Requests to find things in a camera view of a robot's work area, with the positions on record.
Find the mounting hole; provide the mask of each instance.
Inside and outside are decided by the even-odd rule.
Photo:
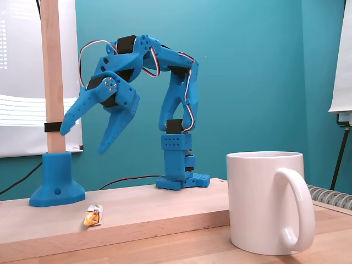
[[[54,194],[55,194],[55,195],[60,195],[60,194],[61,194],[61,189],[56,188],[56,189],[54,190]]]

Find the mug handle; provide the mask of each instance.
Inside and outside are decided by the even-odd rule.
[[[283,188],[287,184],[291,186],[298,209],[298,238],[291,227],[283,227],[280,231],[281,241],[289,250],[306,250],[312,245],[315,236],[314,207],[307,184],[298,172],[288,168],[278,169],[275,181],[282,183]]]

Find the blue stand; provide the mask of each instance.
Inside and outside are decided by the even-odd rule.
[[[43,155],[43,185],[29,199],[30,206],[73,204],[86,198],[85,190],[72,179],[72,154]]]

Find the wooden post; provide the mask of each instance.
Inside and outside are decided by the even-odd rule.
[[[62,90],[61,48],[58,0],[41,0],[43,66],[47,123],[62,122],[64,102]],[[48,152],[65,152],[65,137],[48,132]]]

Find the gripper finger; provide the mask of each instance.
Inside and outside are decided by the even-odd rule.
[[[62,121],[60,133],[66,135],[75,125],[76,121],[81,118],[97,103],[104,102],[117,92],[115,80],[112,78],[104,78],[98,87],[92,90],[82,88],[81,93],[76,102],[70,107]]]

